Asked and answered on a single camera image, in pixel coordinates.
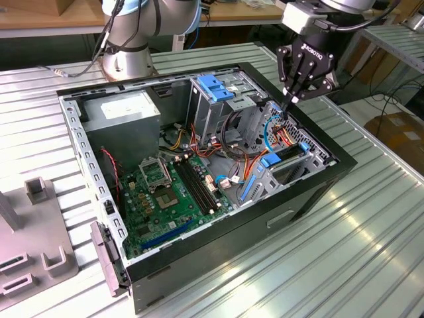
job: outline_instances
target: cardboard box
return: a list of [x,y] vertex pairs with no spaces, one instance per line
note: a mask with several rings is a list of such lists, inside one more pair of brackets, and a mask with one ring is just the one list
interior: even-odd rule
[[[365,129],[375,136],[379,122],[377,116],[365,124]],[[424,125],[404,112],[384,115],[378,139],[424,175]]]
[[0,0],[0,6],[60,16],[74,0]]

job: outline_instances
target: blue plastic clip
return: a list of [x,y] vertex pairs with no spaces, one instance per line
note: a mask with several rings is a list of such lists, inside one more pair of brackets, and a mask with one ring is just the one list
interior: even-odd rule
[[213,75],[199,76],[197,80],[214,101],[225,101],[234,97],[234,94],[228,91],[223,83]]

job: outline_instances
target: black cable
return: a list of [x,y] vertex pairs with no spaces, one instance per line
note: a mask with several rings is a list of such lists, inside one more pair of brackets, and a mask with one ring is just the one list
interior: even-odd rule
[[[111,15],[111,18],[109,19],[109,21],[107,21],[105,27],[103,28],[103,30],[101,32],[101,35],[103,35],[103,38],[100,35],[100,37],[97,39],[95,48],[98,47],[98,43],[99,42],[101,42],[101,41],[104,40],[106,33],[111,31],[112,26],[113,26],[113,22],[115,20],[115,17],[121,11],[122,5],[124,4],[124,2],[125,2],[125,0],[118,0],[118,1],[116,1],[115,6],[113,7],[113,10],[112,10],[112,13],[111,13],[112,14]],[[99,48],[99,50],[94,54],[94,57],[91,59],[90,64],[88,64],[88,66],[84,70],[82,70],[80,73],[76,73],[76,74],[68,74],[65,71],[59,70],[57,68],[49,68],[48,66],[39,66],[39,67],[40,68],[45,68],[46,70],[50,70],[50,71],[54,72],[56,75],[62,76],[63,78],[77,78],[77,77],[80,77],[80,76],[82,76],[82,75],[84,75],[85,73],[88,72],[88,70],[96,62],[96,59],[99,57],[100,53],[101,53],[101,48]]]
[[[419,74],[418,76],[415,76],[413,79],[409,79],[409,80],[407,80],[407,81],[405,81],[405,82],[403,82],[401,85],[399,85],[393,92],[392,92],[392,94],[390,95],[390,97],[392,98],[393,96],[394,96],[394,94],[398,91],[398,90],[400,90],[403,86],[405,86],[405,85],[407,85],[407,84],[409,84],[409,83],[411,83],[412,81],[416,81],[416,79],[417,78],[419,78],[420,76],[423,76],[424,74]],[[384,114],[384,111],[386,110],[386,107],[387,107],[387,105],[388,105],[388,101],[389,100],[387,100],[386,101],[386,103],[384,104],[384,107],[383,107],[383,109],[382,109],[382,114],[380,115],[380,120],[378,121],[378,128],[377,128],[377,131],[376,131],[376,138],[378,138],[378,134],[380,133],[380,129],[381,129],[381,126],[382,126],[382,122],[383,122],[383,114]]]
[[353,25],[353,26],[337,26],[337,25],[331,25],[330,31],[332,32],[355,32],[362,28],[367,27],[368,25],[371,25],[372,23],[378,22],[381,19],[383,19],[386,15],[391,13],[400,3],[401,0],[394,0],[393,3],[386,8],[386,10],[383,11],[383,13],[377,17],[374,17],[373,19],[370,19],[368,21],[365,21],[363,23],[360,23],[359,25]]
[[343,85],[343,87],[341,89],[345,89],[347,85],[349,85],[352,80],[359,75],[360,72],[363,71],[363,69],[371,62],[371,59],[374,57],[374,55],[377,53],[377,51],[379,51],[380,48],[376,48],[374,51],[372,51],[370,57],[367,59],[367,61],[364,63],[364,65],[362,65],[362,67],[355,72],[355,74],[352,75],[351,78],[349,78],[349,80]]
[[116,47],[116,46],[115,47],[114,46],[110,46],[109,48],[111,49],[111,53],[112,54],[116,54],[117,52],[119,52],[120,50],[122,50],[137,35],[138,30],[140,29],[141,4],[142,4],[142,0],[138,0],[137,27],[136,27],[134,33],[122,45],[120,45],[118,47]]
[[371,75],[371,80],[370,80],[370,95],[372,95],[373,94],[373,92],[376,90],[376,89],[378,89],[378,87],[380,86],[380,85],[382,85],[383,84],[383,82],[389,77],[389,75],[393,72],[393,70],[399,65],[399,63],[400,63],[400,60],[399,61],[397,61],[397,63],[396,63],[396,65],[392,68],[392,70],[390,71],[390,72],[388,72],[387,74],[386,74],[386,76],[384,76],[384,78],[377,84],[377,86],[373,89],[372,88],[372,82],[373,82],[373,80],[374,80],[374,76],[376,75],[376,73],[377,73],[377,70],[380,68],[380,67],[377,67],[375,70],[374,70],[374,72],[372,73],[372,75]]
[[[225,119],[225,121],[224,121],[224,123],[223,123],[223,126],[222,126],[222,128],[221,128],[221,146],[222,146],[222,149],[224,150],[224,152],[227,154],[227,156],[228,157],[230,157],[231,159],[233,159],[233,160],[240,160],[240,161],[243,161],[244,160],[244,154],[237,154],[237,153],[235,153],[235,152],[233,152],[229,147],[228,147],[228,144],[227,144],[227,139],[225,138],[225,133],[226,133],[226,130],[228,129],[228,126],[230,125],[230,123],[239,115],[241,113],[241,111],[237,111],[237,112],[234,112],[234,111],[232,111],[228,116],[227,116],[227,118]],[[254,158],[254,157],[256,157],[257,155],[259,155],[261,152],[255,152],[255,153],[252,153],[252,154],[248,154],[248,157],[249,158]]]

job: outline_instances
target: red cable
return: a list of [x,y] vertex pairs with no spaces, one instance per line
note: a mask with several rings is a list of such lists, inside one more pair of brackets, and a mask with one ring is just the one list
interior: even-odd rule
[[115,159],[113,159],[112,155],[107,150],[105,149],[100,149],[100,150],[104,152],[112,162],[113,170],[115,171],[115,182],[117,184],[117,203],[118,203],[119,202],[119,186],[118,186],[119,178],[118,178],[117,165],[115,164]]

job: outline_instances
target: motherboard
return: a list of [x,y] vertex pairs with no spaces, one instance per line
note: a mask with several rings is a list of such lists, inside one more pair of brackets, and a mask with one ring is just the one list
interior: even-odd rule
[[233,210],[200,158],[152,158],[120,178],[127,258],[172,240]]

